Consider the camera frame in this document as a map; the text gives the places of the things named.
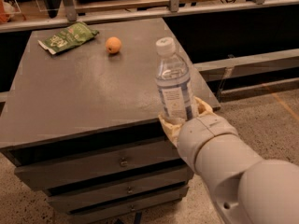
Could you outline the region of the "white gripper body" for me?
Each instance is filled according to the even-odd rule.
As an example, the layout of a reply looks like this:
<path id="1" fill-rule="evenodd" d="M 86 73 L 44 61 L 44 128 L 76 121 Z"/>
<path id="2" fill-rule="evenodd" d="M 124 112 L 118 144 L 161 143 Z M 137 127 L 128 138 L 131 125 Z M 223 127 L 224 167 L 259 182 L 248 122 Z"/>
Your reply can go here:
<path id="1" fill-rule="evenodd" d="M 236 128 L 221 116 L 208 114 L 189 120 L 178 135 L 178 154 L 198 173 L 195 163 L 201 148 L 212 139 L 226 134 L 238 136 Z"/>

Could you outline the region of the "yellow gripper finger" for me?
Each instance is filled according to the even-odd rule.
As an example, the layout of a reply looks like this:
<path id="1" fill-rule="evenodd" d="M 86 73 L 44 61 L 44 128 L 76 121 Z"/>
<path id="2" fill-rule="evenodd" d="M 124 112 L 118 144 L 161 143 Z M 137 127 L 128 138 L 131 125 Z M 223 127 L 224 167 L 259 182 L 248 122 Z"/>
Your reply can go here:
<path id="1" fill-rule="evenodd" d="M 158 115 L 158 119 L 162 125 L 163 131 L 169 141 L 175 146 L 178 146 L 178 135 L 180 129 L 184 124 L 184 119 L 181 118 L 168 118 L 164 113 Z"/>
<path id="2" fill-rule="evenodd" d="M 194 98 L 195 102 L 197 103 L 197 109 L 198 109 L 198 114 L 200 117 L 203 117 L 205 115 L 213 115 L 213 109 L 212 107 L 206 103 L 204 100 L 195 97 Z"/>

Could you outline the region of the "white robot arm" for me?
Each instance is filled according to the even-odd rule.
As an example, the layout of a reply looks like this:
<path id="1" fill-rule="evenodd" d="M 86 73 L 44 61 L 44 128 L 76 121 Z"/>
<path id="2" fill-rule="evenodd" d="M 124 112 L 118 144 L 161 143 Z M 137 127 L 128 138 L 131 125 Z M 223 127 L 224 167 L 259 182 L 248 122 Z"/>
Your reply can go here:
<path id="1" fill-rule="evenodd" d="M 191 120 L 161 114 L 164 133 L 199 175 L 225 224 L 299 224 L 299 166 L 266 160 L 234 126 L 197 99 Z"/>

